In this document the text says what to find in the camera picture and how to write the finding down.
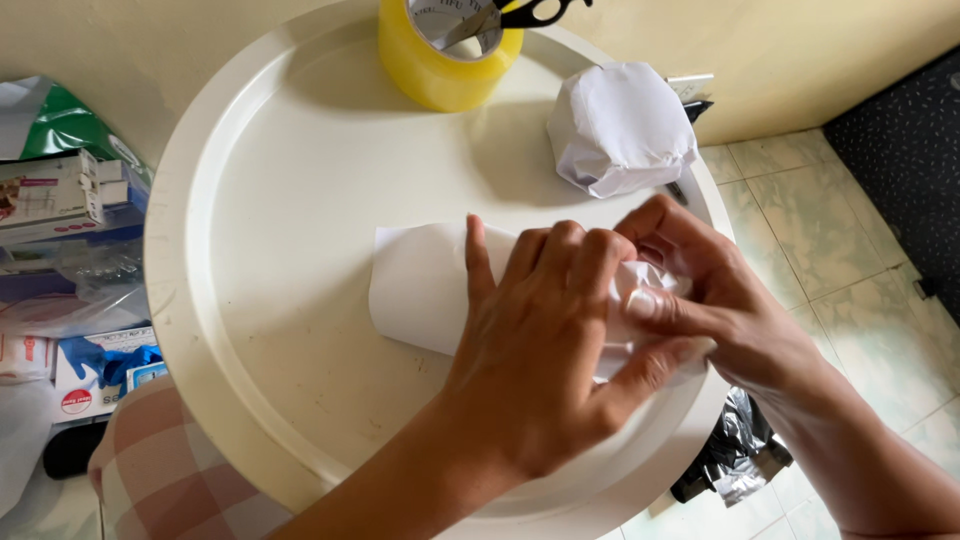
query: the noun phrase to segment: red logo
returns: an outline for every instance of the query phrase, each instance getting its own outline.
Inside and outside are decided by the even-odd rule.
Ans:
[[[34,345],[36,345],[36,340],[32,335],[28,335],[23,339],[23,348],[26,352],[27,361],[34,361]]]
[[[60,408],[67,414],[78,414],[84,412],[91,403],[93,403],[93,396],[81,388],[68,392],[67,395],[63,396],[63,401],[60,402]]]

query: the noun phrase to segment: white round tray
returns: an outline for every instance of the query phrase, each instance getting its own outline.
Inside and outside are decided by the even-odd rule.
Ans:
[[[490,102],[425,110],[376,54],[373,0],[298,17],[233,58],[180,120],[146,231],[154,326],[204,431],[257,488],[306,508],[443,385],[450,358],[379,336],[373,232],[461,221],[519,232],[612,227],[654,191],[600,201],[554,172],[545,122],[563,79],[605,54],[556,27],[526,33]],[[706,166],[690,209],[731,235]],[[449,538],[596,538],[699,452],[728,386],[710,369],[661,391],[613,439],[521,486]]]

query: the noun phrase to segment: packing tape roll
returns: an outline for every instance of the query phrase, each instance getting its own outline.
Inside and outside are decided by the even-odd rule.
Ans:
[[[433,29],[425,24],[438,17],[459,22],[485,4],[477,0],[380,0],[380,60],[403,93],[441,112],[470,110],[487,101],[519,56],[523,30],[494,29],[477,36],[482,55],[464,60],[431,45],[428,38],[439,34],[431,35]]]

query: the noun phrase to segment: black scissor handle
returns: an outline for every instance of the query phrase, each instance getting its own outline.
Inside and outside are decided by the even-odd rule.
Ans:
[[[566,12],[566,7],[570,5],[570,2],[573,0],[560,0],[560,8],[557,10],[554,15],[548,19],[538,19],[534,15],[534,8],[542,2],[547,0],[530,0],[526,4],[516,8],[515,10],[510,10],[500,15],[500,27],[501,28],[538,28],[541,26],[550,26],[551,24],[560,20],[560,17],[564,16]],[[499,9],[503,9],[511,2],[511,0],[493,0],[494,4]],[[593,0],[584,0],[584,3],[587,4],[587,7],[593,5]]]

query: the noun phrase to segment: hand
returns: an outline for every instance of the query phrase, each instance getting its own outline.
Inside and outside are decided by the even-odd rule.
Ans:
[[[716,370],[755,397],[803,395],[831,370],[736,246],[669,197],[653,197],[614,230],[634,243],[640,259],[694,282],[691,300],[638,289],[625,301],[628,319],[663,335],[712,337]]]
[[[469,216],[468,321],[437,398],[463,426],[456,436],[491,448],[519,481],[548,475],[619,431],[678,363],[711,350],[706,338],[667,339],[593,382],[610,281],[635,258],[620,234],[563,221],[521,234],[497,286],[483,223]]]

